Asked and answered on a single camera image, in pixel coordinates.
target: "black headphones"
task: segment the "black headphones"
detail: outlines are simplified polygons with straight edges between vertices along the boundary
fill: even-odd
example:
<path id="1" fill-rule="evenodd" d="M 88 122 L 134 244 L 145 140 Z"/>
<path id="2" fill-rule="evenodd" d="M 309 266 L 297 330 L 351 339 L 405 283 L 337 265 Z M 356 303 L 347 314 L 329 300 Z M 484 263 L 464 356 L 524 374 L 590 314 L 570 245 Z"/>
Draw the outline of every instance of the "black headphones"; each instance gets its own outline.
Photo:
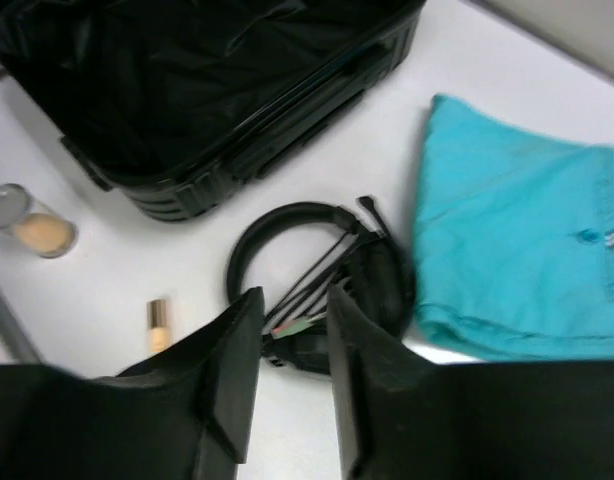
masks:
<path id="1" fill-rule="evenodd" d="M 291 363 L 301 370 L 329 373 L 324 301 L 332 284 L 340 285 L 369 319 L 394 337 L 402 337 L 411 321 L 414 276 L 407 255 L 389 232 L 374 200 L 361 197 L 358 203 L 375 219 L 380 230 L 370 231 L 343 207 L 302 202 L 277 208 L 259 218 L 234 247 L 226 276 L 229 302 L 241 294 L 246 270 L 255 255 L 280 233 L 314 223 L 333 224 L 344 232 L 338 243 L 267 313 L 262 354 L 273 365 Z M 314 273 L 349 237 L 353 241 L 346 250 L 320 273 Z M 315 277 L 297 291 L 311 274 Z"/>

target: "glass jar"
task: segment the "glass jar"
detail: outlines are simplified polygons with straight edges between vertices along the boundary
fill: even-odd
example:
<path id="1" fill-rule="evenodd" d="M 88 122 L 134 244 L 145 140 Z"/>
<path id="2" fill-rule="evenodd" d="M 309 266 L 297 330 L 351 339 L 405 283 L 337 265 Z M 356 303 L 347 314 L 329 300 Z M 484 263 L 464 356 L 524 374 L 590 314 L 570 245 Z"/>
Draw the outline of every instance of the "glass jar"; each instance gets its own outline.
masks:
<path id="1" fill-rule="evenodd" d="M 43 258 L 64 255 L 76 241 L 73 223 L 13 183 L 0 186 L 0 232 Z"/>

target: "blue cloth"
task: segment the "blue cloth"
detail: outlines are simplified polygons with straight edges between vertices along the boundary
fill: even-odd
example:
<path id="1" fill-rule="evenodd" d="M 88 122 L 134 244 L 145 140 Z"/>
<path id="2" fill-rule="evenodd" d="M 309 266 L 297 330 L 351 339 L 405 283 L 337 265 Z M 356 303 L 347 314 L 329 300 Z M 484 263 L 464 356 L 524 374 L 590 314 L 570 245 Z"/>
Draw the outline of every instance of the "blue cloth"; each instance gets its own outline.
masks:
<path id="1" fill-rule="evenodd" d="M 614 358 L 614 147 L 438 95 L 413 229 L 432 343 L 488 360 Z"/>

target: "silver lid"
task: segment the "silver lid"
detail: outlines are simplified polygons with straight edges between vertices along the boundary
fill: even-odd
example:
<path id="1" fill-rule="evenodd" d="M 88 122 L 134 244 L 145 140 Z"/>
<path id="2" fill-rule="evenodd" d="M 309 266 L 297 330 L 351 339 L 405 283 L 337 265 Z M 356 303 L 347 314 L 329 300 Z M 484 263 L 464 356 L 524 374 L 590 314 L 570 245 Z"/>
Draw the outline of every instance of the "silver lid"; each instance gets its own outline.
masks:
<path id="1" fill-rule="evenodd" d="M 32 199 L 15 183 L 0 185 L 0 230 L 20 222 L 29 212 Z"/>

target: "white table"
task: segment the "white table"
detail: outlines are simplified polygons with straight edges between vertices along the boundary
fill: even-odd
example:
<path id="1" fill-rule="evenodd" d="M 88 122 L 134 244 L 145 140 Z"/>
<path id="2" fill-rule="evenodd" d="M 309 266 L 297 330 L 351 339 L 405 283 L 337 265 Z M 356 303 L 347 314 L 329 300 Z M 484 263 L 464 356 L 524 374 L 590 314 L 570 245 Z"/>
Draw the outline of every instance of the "white table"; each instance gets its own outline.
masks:
<path id="1" fill-rule="evenodd" d="M 614 143 L 614 85 L 475 7 L 430 0 L 409 58 L 351 115 L 210 215 L 167 225 L 144 217 L 120 192 L 98 190 L 59 145 L 56 128 L 6 79 L 0 183 L 27 186 L 77 223 L 80 240 L 50 261 L 0 235 L 0 287 L 49 362 L 85 376 L 114 374 L 148 354 L 148 300 L 171 296 L 176 339 L 225 308 L 230 248 L 274 207 L 318 200 L 353 208 L 357 196 L 371 193 L 406 240 L 421 131 L 436 92 L 549 135 Z M 248 284 L 263 283 L 271 304 L 332 239 L 317 228 L 283 235 L 258 257 Z M 462 359 L 414 338 L 406 343 L 436 361 Z M 262 366 L 249 461 L 238 478 L 339 478 L 327 380 Z"/>

